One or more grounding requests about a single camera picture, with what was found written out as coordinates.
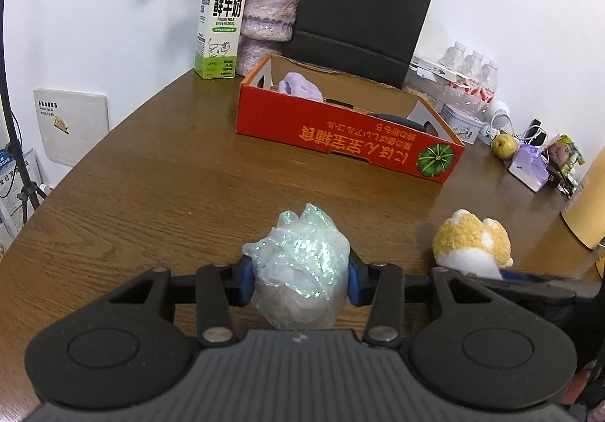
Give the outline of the iridescent white plastic wrap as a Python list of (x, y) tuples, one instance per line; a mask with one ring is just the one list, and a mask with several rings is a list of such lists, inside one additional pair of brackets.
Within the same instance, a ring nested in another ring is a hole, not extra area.
[(278, 330), (326, 330), (347, 303), (351, 245), (330, 216), (308, 203), (279, 215), (269, 234), (246, 243), (251, 302)]

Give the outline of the dark blue fabric case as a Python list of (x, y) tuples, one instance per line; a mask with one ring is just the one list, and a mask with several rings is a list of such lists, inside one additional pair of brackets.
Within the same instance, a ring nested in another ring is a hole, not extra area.
[(400, 126), (405, 126), (407, 128), (411, 128), (411, 129), (419, 131), (419, 132), (428, 133), (433, 136), (438, 135), (437, 130), (430, 122), (425, 122), (425, 124), (422, 125), (422, 124), (419, 124), (418, 122), (409, 120), (407, 118), (402, 118), (397, 115), (392, 115), (392, 114), (375, 113), (375, 114), (373, 114), (373, 117), (379, 118), (380, 120), (383, 120), (383, 121), (392, 122), (392, 123), (398, 124)]

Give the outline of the purple woven drawstring pouch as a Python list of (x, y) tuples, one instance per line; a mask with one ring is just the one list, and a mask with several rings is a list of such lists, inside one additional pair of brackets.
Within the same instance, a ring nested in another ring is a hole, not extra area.
[(309, 99), (310, 101), (323, 101), (320, 89), (297, 72), (290, 72), (278, 83), (278, 91), (294, 97)]

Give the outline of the yellow white plush toy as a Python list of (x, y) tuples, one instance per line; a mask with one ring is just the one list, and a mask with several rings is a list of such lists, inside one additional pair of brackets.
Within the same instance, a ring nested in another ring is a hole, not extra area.
[(437, 266), (466, 275), (501, 280), (502, 269), (514, 264), (506, 229), (492, 218), (479, 219), (458, 209), (436, 232), (433, 254)]

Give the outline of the yellow cylindrical container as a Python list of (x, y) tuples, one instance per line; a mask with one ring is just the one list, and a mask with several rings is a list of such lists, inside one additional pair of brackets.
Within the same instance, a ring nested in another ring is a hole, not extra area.
[(605, 155), (599, 155), (579, 184), (561, 216), (572, 234), (589, 249), (595, 249), (605, 234)]

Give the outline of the purple white gift box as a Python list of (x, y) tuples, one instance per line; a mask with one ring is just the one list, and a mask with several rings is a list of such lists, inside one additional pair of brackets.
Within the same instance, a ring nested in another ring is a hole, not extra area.
[(522, 144), (507, 170), (532, 192), (540, 191), (549, 180), (548, 163), (536, 146)]

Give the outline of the small decorated tin box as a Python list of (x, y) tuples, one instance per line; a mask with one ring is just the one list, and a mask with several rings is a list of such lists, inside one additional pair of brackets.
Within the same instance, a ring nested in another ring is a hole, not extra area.
[(458, 136), (466, 144), (474, 144), (484, 123), (476, 116), (466, 111), (461, 111), (451, 104), (444, 104), (440, 115)]

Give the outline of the colourful snack packet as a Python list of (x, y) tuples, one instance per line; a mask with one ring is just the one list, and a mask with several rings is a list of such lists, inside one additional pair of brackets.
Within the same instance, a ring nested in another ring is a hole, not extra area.
[(586, 160), (575, 142), (565, 133), (557, 135), (549, 142), (543, 150), (543, 156), (562, 177), (572, 175), (576, 166), (586, 164)]

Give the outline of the yellow green apple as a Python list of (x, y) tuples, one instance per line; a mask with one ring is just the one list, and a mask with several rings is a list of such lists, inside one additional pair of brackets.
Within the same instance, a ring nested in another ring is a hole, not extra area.
[(500, 133), (493, 138), (491, 150), (502, 161), (511, 160), (519, 148), (519, 142), (511, 134)]

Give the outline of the clear jar of seeds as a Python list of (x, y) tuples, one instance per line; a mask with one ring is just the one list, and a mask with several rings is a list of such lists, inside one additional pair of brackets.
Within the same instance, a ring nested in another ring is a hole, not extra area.
[(443, 93), (444, 85), (436, 82), (433, 78), (427, 79), (418, 76), (417, 72), (409, 71), (403, 81), (403, 89), (423, 97), (437, 111), (440, 111), (443, 107), (440, 95)]

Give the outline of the white round device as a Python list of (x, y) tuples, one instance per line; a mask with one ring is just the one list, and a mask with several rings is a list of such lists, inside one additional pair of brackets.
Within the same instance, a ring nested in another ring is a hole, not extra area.
[(510, 109), (504, 101), (494, 98), (483, 113), (484, 123), (478, 139), (487, 146), (511, 123)]

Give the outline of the white red flat box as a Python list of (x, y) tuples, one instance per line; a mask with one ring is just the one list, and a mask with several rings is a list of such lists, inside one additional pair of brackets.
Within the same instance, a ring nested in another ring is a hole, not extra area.
[(429, 59), (413, 55), (410, 63), (411, 68), (415, 69), (419, 77), (425, 79), (440, 78), (448, 82), (458, 82), (458, 73), (444, 67), (444, 65), (431, 62)]

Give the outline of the left water bottle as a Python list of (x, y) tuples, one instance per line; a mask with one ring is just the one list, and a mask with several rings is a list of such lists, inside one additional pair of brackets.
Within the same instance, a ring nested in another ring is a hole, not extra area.
[(464, 54), (467, 48), (458, 41), (448, 47), (444, 55), (439, 59), (439, 75), (454, 84), (468, 84), (468, 78), (461, 72), (464, 63)]

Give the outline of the water bottle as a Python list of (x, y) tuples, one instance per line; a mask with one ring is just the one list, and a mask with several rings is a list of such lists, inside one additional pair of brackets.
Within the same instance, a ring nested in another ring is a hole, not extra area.
[(496, 61), (490, 59), (487, 64), (482, 65), (479, 72), (476, 86), (472, 94), (485, 104), (491, 104), (493, 101), (498, 84), (500, 83), (500, 74), (498, 70), (500, 66)]
[(468, 78), (461, 72), (464, 63), (464, 54), (467, 48), (458, 41), (448, 47), (444, 55), (439, 59), (439, 75), (454, 84), (468, 84)]
[(484, 98), (480, 80), (483, 59), (484, 54), (474, 50), (464, 58), (458, 69), (458, 76), (461, 77), (458, 88), (465, 94), (478, 97), (478, 99)]

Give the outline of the white green milk carton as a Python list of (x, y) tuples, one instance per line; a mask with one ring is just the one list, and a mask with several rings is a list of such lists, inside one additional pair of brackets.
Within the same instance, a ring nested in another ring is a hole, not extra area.
[(201, 0), (194, 70), (205, 80), (232, 79), (246, 0)]

